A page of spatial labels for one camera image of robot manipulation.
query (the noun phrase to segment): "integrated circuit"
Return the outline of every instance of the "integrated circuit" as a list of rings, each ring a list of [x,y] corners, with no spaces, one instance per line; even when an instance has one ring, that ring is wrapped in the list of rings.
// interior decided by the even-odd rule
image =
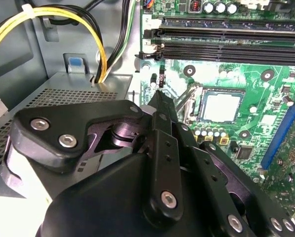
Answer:
[[[204,87],[200,104],[200,120],[234,122],[244,94],[243,89]]]
[[[237,152],[236,159],[249,159],[252,151],[253,151],[252,146],[241,145]]]

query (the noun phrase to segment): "green circuit board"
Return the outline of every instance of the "green circuit board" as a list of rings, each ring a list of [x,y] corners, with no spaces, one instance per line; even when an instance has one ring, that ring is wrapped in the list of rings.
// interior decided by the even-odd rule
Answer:
[[[216,4],[222,2],[226,5],[230,3],[229,0],[208,0],[200,1],[199,12],[195,13],[190,12],[192,1],[154,0],[149,9],[145,9],[142,3],[140,12],[141,51],[150,50],[151,48],[147,47],[149,45],[160,47],[160,38],[147,39],[144,36],[144,30],[155,28],[155,19],[177,19],[178,23],[175,23],[174,20],[163,20],[161,26],[168,28],[195,27],[193,24],[195,24],[197,18],[295,22],[295,10],[291,10],[289,13],[270,12],[261,10],[262,6],[257,6],[256,9],[248,9],[247,6],[240,4],[241,1],[233,1],[238,7],[236,13],[218,14],[213,11],[208,14],[203,9],[204,3]],[[260,40],[245,40],[240,39],[240,37],[232,40],[221,40],[198,36],[190,37],[188,33],[186,34],[186,36],[177,37],[163,36],[161,42],[165,44],[165,49],[167,43],[175,42],[178,42],[178,47],[183,47],[185,42],[193,43],[195,47],[197,47],[198,42],[202,44],[205,42],[211,45],[254,44],[258,47],[279,46],[295,49],[295,42],[293,41],[269,41],[262,38]],[[140,104],[142,105],[150,101],[156,90],[163,91],[174,102],[177,102],[180,95],[188,88],[197,85],[196,92],[179,111],[179,120],[189,125],[198,142],[208,140],[220,145],[254,182],[263,186],[272,198],[278,199],[284,208],[289,209],[290,214],[295,213],[295,195],[290,200],[287,200],[290,195],[288,195],[289,197],[285,196],[285,198],[281,196],[281,193],[286,195],[287,192],[292,191],[292,188],[295,189],[295,184],[292,187],[290,183],[284,180],[287,172],[295,172],[295,165],[278,167],[275,161],[277,158],[275,158],[269,168],[270,176],[267,176],[267,171],[260,164],[289,106],[295,102],[295,66],[194,61],[184,60],[182,55],[179,59],[141,60],[140,68]],[[157,75],[155,83],[151,82],[153,74]],[[163,74],[164,80],[162,85],[160,84],[161,74]],[[286,139],[285,142],[287,146],[295,145],[293,139],[288,140],[288,142]],[[234,152],[234,143],[239,149],[237,152]],[[289,152],[284,150],[282,146],[280,153]]]
[[[212,12],[207,14],[203,11],[203,3],[211,2],[215,4],[217,2],[223,2],[225,4],[233,2],[239,3],[240,1],[229,1],[229,0],[207,0],[201,1],[200,11],[199,12],[190,12],[188,8],[190,7],[190,0],[154,0],[154,4],[150,9],[143,9],[143,14],[152,14],[153,17],[159,16],[189,16],[189,17],[207,17],[207,18],[243,18],[243,19],[293,19],[295,20],[295,10],[292,10],[289,13],[281,12],[270,12],[257,9],[248,9],[244,5],[238,4],[238,10],[236,13],[230,15],[227,12],[217,14]]]
[[[141,80],[141,104],[147,104],[155,90],[159,89],[150,86],[150,76],[152,73],[157,73],[159,65],[149,63],[150,69],[144,72],[144,78]],[[184,68],[190,64],[196,69],[192,78],[184,75]],[[261,79],[261,75],[267,70],[273,71],[274,75],[271,80],[265,82]],[[203,85],[204,89],[214,88],[216,93],[222,91],[219,90],[221,88],[227,88],[226,94],[238,95],[240,102],[232,106],[237,110],[234,121],[214,122],[204,119],[184,121],[182,114],[180,114],[180,120],[192,129],[195,127],[211,128],[212,131],[223,129],[227,134],[225,138],[228,139],[227,142],[222,142],[221,137],[195,137],[198,142],[205,139],[217,142],[248,175],[259,179],[260,161],[288,109],[281,98],[288,95],[295,100],[295,67],[167,60],[165,71],[166,84],[161,90],[173,99],[177,99],[187,89],[187,86],[194,82]],[[200,90],[200,94],[195,94],[195,113],[203,109],[201,100],[204,91]],[[219,117],[223,117],[223,113],[231,110],[231,105],[224,102],[216,103],[214,106],[216,115]],[[251,107],[256,107],[256,112],[251,113]],[[252,152],[246,157],[236,158],[237,155],[230,150],[231,141],[237,141],[239,146],[252,147]]]
[[[295,120],[269,167],[262,188],[290,215],[295,213]]]

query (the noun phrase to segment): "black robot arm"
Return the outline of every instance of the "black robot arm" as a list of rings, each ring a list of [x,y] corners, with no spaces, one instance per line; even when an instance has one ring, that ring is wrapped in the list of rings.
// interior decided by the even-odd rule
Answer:
[[[84,160],[123,147],[132,154],[66,184]],[[159,91],[142,109],[124,100],[18,112],[2,177],[52,199],[41,237],[295,237],[284,210],[216,144],[198,145]]]

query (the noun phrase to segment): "chip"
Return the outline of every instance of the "chip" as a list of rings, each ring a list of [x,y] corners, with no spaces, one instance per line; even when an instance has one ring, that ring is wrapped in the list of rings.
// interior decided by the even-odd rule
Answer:
[[[205,141],[213,141],[213,136],[205,136]]]
[[[290,92],[290,86],[284,85],[281,89],[282,93],[289,93]]]
[[[186,11],[186,4],[180,4],[179,11]]]
[[[227,145],[230,139],[228,137],[221,137],[220,145]]]
[[[289,77],[290,77],[290,78],[295,78],[295,72],[290,72]]]
[[[244,90],[204,88],[200,104],[200,120],[232,123],[242,102]]]
[[[253,151],[252,146],[240,146],[240,149],[237,152],[236,159],[249,159]]]

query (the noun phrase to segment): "motherboard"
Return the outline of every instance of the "motherboard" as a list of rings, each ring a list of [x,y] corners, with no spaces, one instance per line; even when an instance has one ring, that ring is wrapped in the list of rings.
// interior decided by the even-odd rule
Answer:
[[[199,143],[220,145],[278,200],[290,192],[268,174],[280,172],[273,166],[295,120],[295,6],[144,0],[140,43],[141,104],[161,90]],[[294,214],[295,204],[280,203]]]

